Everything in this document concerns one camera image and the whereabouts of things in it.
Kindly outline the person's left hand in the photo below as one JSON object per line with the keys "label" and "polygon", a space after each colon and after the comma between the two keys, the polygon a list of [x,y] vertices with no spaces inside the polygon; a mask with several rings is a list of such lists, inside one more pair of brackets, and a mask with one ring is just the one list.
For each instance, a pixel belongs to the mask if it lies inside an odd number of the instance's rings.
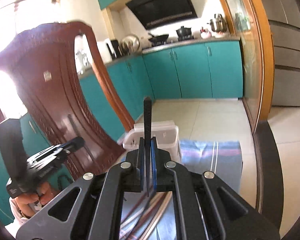
{"label": "person's left hand", "polygon": [[30,207],[30,204],[40,202],[40,204],[46,205],[59,194],[59,191],[54,189],[48,182],[42,183],[38,191],[40,195],[36,193],[23,193],[14,199],[20,211],[27,218],[31,218],[35,215],[35,211]]}

